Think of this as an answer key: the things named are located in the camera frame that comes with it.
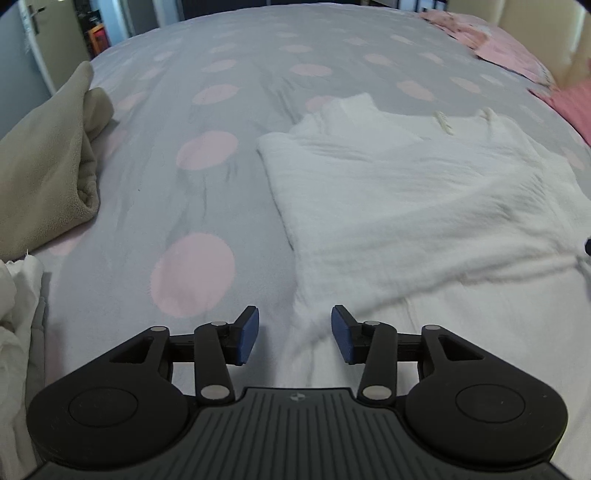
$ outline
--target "gray duvet cover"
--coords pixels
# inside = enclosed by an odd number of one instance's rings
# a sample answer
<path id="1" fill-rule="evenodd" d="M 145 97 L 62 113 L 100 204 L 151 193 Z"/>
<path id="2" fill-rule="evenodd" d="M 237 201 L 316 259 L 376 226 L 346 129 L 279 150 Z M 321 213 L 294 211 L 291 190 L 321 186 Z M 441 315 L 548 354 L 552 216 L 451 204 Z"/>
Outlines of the gray duvet cover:
<path id="1" fill-rule="evenodd" d="M 381 110 L 473 115 L 488 106 L 564 154 L 587 194 L 591 155 L 536 87 L 414 14 L 287 5 L 201 17 L 93 61 L 115 121 L 94 143 L 100 210 L 47 245 L 46 380 L 152 326 L 190 333 L 257 305 L 261 332 L 237 387 L 268 385 L 285 345 L 293 255 L 256 151 L 332 97 Z M 193 388 L 180 366 L 174 382 Z"/>

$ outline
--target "ribbed rubber surface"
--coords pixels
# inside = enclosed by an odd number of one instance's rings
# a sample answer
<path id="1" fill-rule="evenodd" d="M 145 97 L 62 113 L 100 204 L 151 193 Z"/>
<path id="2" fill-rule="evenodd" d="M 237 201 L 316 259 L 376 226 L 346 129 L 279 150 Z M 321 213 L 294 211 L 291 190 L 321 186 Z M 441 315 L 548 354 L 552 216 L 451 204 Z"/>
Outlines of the ribbed rubber surface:
<path id="1" fill-rule="evenodd" d="M 349 390 L 251 388 L 203 410 L 162 455 L 114 472 L 48 463 L 34 480 L 564 480 L 551 465 L 510 473 L 447 465 L 417 447 L 396 415 Z"/>

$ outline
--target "pink blanket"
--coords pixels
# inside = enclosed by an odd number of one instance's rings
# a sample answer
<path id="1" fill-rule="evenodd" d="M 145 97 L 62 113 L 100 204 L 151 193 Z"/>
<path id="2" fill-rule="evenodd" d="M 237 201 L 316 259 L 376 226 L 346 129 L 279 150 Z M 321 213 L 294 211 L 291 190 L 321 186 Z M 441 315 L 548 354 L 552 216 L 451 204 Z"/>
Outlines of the pink blanket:
<path id="1" fill-rule="evenodd" d="M 429 10 L 421 17 L 468 46 L 483 60 L 519 73 L 532 82 L 553 86 L 550 71 L 506 31 L 473 15 Z"/>
<path id="2" fill-rule="evenodd" d="M 551 96 L 531 89 L 530 92 L 558 112 L 591 145 L 591 77 Z"/>

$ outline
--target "white cloth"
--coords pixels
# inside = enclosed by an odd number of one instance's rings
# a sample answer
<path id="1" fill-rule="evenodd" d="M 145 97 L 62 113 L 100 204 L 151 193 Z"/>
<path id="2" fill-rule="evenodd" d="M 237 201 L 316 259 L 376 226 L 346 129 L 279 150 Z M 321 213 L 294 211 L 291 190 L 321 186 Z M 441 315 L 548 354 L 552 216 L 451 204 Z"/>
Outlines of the white cloth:
<path id="1" fill-rule="evenodd" d="M 277 383 L 351 382 L 330 338 L 334 304 L 402 332 L 438 323 L 563 395 L 577 420 L 555 459 L 574 478 L 587 478 L 591 378 L 583 368 L 591 368 L 591 355 L 579 352 L 575 369 L 584 388 L 574 371 L 561 377 L 557 372 L 573 367 L 561 360 L 573 353 L 549 350 L 553 335 L 557 347 L 569 338 L 549 328 L 569 322 L 572 341 L 579 327 L 583 335 L 589 330 L 586 285 L 576 268 L 586 261 L 591 202 L 566 159 L 511 119 L 487 110 L 447 121 L 453 135 L 435 118 L 380 112 L 364 94 L 334 100 L 288 134 L 259 140 L 298 282 Z M 557 301 L 551 294 L 562 292 L 554 288 L 559 279 L 576 291 Z M 560 305 L 567 318 L 558 323 L 550 314 Z M 554 365 L 551 374 L 538 361 Z M 407 390 L 416 376 L 401 381 Z"/>
<path id="2" fill-rule="evenodd" d="M 43 266 L 31 255 L 0 261 L 0 478 L 20 480 L 36 466 L 25 422 L 25 380 L 31 322 Z"/>

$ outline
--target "beige fleece blanket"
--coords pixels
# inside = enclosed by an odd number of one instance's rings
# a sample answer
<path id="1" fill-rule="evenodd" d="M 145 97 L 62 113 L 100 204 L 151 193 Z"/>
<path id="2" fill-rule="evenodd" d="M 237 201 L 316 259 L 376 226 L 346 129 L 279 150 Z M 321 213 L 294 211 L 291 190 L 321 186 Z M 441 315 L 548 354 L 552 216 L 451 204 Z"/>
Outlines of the beige fleece blanket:
<path id="1" fill-rule="evenodd" d="M 0 140 L 0 260 L 87 222 L 99 209 L 90 142 L 113 116 L 83 62 L 68 82 Z"/>

